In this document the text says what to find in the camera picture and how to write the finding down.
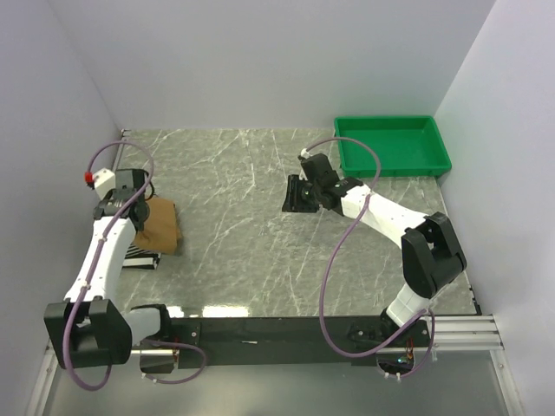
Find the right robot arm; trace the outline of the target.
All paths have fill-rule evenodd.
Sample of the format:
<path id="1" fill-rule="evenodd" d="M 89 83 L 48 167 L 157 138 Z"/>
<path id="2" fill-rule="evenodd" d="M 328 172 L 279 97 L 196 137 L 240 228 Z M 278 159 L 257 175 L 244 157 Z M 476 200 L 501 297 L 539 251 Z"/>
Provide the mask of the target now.
<path id="1" fill-rule="evenodd" d="M 404 284 L 380 316 L 381 337 L 399 346 L 411 335 L 409 320 L 462 274 L 467 260 L 452 222 L 442 212 L 412 211 L 384 198 L 360 179 L 341 179 L 327 156 L 300 157 L 302 173 L 291 174 L 283 212 L 316 213 L 324 208 L 364 224 L 401 251 Z"/>

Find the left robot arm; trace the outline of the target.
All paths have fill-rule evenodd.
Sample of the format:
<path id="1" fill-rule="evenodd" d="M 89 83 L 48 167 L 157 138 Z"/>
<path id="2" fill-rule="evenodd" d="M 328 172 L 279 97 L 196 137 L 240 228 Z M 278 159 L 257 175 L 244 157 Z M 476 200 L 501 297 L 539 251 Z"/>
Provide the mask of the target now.
<path id="1" fill-rule="evenodd" d="M 61 367 L 124 364 L 132 347 L 146 341 L 167 346 L 173 326 L 163 304 L 142 305 L 123 314 L 112 298 L 128 250 L 149 216 L 143 169 L 87 173 L 99 195 L 93 235 L 82 267 L 62 302 L 47 305 L 43 320 Z"/>

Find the tan tank top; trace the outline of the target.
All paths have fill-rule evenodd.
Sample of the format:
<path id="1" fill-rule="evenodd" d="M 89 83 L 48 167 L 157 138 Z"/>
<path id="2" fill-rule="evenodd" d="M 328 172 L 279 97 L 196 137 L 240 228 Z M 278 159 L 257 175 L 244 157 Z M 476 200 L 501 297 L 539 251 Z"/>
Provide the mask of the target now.
<path id="1" fill-rule="evenodd" d="M 144 224 L 144 230 L 137 232 L 133 245 L 141 250 L 174 255 L 182 234 L 173 201 L 152 197 L 147 204 L 150 210 L 149 217 Z"/>

